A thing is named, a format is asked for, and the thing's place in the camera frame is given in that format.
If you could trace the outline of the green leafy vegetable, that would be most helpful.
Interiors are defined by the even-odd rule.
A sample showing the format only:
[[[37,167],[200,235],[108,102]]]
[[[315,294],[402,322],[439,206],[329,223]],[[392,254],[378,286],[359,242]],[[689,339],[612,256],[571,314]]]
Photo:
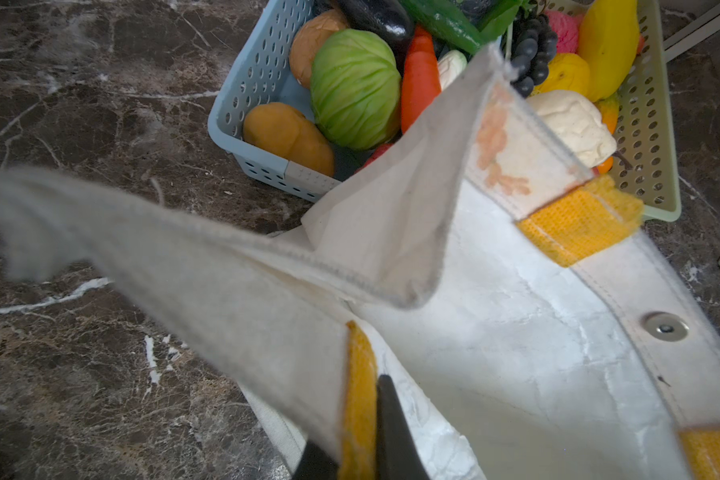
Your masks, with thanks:
[[[523,0],[458,0],[454,4],[488,43],[505,34],[518,14],[535,6],[533,1]]]

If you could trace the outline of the pale green plastic basket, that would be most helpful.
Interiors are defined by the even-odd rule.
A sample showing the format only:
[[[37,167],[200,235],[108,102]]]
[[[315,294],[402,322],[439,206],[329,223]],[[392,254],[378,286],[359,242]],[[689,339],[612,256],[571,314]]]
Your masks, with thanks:
[[[619,89],[620,106],[611,110],[619,115],[612,135],[618,152],[609,175],[644,203],[645,217],[673,222],[681,206],[658,5],[637,1],[637,18],[647,42]]]

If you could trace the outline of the long green cucumber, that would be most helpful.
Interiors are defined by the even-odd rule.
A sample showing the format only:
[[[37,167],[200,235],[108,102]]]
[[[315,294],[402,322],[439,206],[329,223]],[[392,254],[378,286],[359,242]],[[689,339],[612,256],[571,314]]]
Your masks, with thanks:
[[[448,0],[400,0],[407,13],[433,36],[469,55],[477,54],[489,41]]]

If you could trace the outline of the white chinese cabbage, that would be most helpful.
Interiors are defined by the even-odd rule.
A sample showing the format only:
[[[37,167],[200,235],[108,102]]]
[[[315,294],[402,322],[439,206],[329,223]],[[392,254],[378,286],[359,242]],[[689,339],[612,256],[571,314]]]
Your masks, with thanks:
[[[441,90],[444,91],[466,69],[468,60],[458,50],[450,50],[438,60],[438,72]]]

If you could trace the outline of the dark purple eggplant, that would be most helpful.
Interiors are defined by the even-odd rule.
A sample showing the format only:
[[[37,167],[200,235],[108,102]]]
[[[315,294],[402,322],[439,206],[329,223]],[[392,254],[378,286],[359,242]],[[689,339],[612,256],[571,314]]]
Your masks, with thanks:
[[[335,4],[354,29],[378,35],[393,49],[407,49],[414,22],[396,0],[337,0]]]

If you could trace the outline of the orange yellow mango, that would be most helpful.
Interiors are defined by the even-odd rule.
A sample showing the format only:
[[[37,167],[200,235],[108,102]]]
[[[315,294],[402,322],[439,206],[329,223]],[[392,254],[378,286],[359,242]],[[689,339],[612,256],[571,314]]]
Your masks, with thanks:
[[[243,139],[273,155],[332,177],[334,153],[321,131],[299,110],[281,102],[258,105],[243,122]]]

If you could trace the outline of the dark red strawberry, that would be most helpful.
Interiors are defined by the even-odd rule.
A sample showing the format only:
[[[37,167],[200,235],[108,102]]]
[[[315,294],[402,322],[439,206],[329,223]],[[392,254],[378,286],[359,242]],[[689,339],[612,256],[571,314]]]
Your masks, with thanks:
[[[371,165],[376,159],[381,157],[386,151],[388,151],[393,146],[392,143],[384,143],[379,145],[371,154],[371,156],[365,161],[365,163],[362,165],[362,169],[368,167]]]

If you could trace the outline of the yellow papaya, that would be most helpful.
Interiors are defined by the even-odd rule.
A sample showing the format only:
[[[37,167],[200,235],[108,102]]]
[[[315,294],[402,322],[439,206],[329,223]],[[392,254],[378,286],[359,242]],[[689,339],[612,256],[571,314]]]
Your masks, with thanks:
[[[579,28],[577,54],[590,68],[586,97],[597,102],[615,93],[637,55],[639,24],[636,0],[597,0]]]

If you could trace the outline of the brown round potato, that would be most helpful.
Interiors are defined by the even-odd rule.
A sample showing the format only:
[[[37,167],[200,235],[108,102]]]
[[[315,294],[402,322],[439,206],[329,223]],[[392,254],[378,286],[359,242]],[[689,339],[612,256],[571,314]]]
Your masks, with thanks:
[[[338,31],[349,28],[344,14],[331,9],[306,22],[297,32],[289,52],[291,74],[304,88],[310,89],[312,64],[325,41]]]

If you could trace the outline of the yellow orange citrus fruit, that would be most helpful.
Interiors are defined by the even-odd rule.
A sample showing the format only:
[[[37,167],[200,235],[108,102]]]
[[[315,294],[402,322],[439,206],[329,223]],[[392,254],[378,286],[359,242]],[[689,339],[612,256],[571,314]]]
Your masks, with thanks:
[[[531,95],[565,90],[587,96],[590,86],[589,64],[574,53],[557,54],[549,63],[547,79],[536,86]]]

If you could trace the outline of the white canvas grocery bag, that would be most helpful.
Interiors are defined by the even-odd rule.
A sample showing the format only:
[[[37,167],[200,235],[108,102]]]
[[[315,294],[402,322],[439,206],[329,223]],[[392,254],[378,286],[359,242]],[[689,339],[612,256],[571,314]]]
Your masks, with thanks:
[[[239,382],[297,462],[376,476],[377,380],[432,479],[720,479],[720,338],[493,46],[384,155],[265,237],[0,170],[7,274],[86,260]]]

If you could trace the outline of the green cabbage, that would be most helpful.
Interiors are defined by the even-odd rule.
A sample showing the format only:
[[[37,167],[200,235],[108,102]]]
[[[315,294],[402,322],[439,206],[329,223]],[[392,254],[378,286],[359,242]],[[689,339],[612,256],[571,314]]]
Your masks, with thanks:
[[[378,35],[346,29],[330,36],[312,64],[314,119],[332,143],[366,151],[400,129],[401,74]]]

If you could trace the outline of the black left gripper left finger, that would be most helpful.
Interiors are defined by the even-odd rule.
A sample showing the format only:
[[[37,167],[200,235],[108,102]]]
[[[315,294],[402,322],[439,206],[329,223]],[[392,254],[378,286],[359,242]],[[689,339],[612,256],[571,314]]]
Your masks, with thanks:
[[[292,480],[336,480],[338,465],[317,444],[308,441]]]

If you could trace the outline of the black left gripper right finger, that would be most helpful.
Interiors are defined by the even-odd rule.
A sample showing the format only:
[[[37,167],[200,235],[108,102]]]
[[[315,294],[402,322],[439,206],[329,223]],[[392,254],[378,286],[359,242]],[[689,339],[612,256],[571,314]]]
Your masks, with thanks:
[[[381,375],[377,380],[376,478],[430,479],[389,375]]]

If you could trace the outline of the dark grape bunch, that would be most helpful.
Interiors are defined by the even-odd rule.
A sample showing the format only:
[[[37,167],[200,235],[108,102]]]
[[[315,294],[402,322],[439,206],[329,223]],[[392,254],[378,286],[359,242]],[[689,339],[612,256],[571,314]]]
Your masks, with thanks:
[[[511,85],[523,98],[547,80],[549,64],[557,53],[558,34],[549,17],[537,14],[513,23],[510,63],[518,77]]]

